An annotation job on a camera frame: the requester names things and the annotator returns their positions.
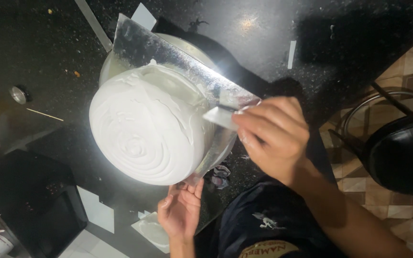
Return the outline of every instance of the white frosting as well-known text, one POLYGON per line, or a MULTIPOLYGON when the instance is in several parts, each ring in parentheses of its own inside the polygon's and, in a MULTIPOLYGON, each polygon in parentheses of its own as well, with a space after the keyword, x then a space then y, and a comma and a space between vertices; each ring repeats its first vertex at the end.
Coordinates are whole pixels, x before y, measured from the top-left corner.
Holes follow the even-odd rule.
POLYGON ((106 158, 148 184, 172 185, 189 176, 212 138, 211 124, 201 117, 207 102, 194 87, 158 65, 108 80, 89 111, 93 136, 106 158))

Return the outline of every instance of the person's right hand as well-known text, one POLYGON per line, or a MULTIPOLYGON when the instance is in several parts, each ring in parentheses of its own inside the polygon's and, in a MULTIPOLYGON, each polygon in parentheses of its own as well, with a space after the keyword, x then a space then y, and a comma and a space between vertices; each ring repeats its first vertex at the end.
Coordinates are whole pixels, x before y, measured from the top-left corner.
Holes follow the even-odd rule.
POLYGON ((298 166, 307 161, 310 136, 302 108, 294 97, 274 97, 236 112, 238 137, 251 160, 266 174, 290 186, 298 166))

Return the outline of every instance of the person's left hand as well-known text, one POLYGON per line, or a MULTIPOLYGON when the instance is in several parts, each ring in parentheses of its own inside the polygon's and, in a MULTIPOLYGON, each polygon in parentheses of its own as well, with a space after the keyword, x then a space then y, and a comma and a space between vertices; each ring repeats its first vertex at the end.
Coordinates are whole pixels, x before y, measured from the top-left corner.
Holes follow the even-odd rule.
POLYGON ((186 241, 194 237, 199 223, 203 179, 196 187, 170 185, 168 196, 158 204, 158 220, 171 240, 186 241))

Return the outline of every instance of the countertop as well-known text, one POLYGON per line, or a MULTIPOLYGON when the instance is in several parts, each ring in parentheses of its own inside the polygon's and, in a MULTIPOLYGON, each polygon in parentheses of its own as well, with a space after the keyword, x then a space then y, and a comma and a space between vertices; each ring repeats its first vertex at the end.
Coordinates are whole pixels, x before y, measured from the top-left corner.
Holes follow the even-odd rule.
MULTIPOLYGON (((112 39, 118 13, 131 17, 140 2, 88 3, 112 39)), ((313 129, 413 46, 413 3, 404 1, 142 3, 158 19, 153 32, 197 45, 230 80, 260 97, 298 97, 313 129), (288 69, 292 40, 297 41, 295 59, 288 69)), ((106 55, 73 0, 0 0, 0 155, 25 148, 67 164, 79 186, 114 209, 115 234, 93 225, 92 233, 131 258, 164 257, 130 225, 138 211, 156 211, 167 187, 124 176, 102 155, 90 131, 89 104, 106 55), (25 86, 33 101, 16 103, 8 93, 13 85, 25 86)), ((204 189, 199 228, 261 175, 244 155, 237 141, 226 159, 231 185, 204 189)))

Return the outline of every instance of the hand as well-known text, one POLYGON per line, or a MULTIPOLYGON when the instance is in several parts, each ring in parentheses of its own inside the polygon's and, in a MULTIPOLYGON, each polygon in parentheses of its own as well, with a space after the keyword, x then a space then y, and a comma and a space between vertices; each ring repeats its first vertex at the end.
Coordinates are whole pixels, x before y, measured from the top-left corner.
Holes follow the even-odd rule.
POLYGON ((196 187, 170 185, 168 196, 158 204, 158 220, 171 240, 190 241, 199 223, 203 179, 196 187))
POLYGON ((251 160, 266 174, 290 186, 295 170, 307 158, 308 125, 294 97, 266 99, 258 106, 236 112, 240 141, 251 160))

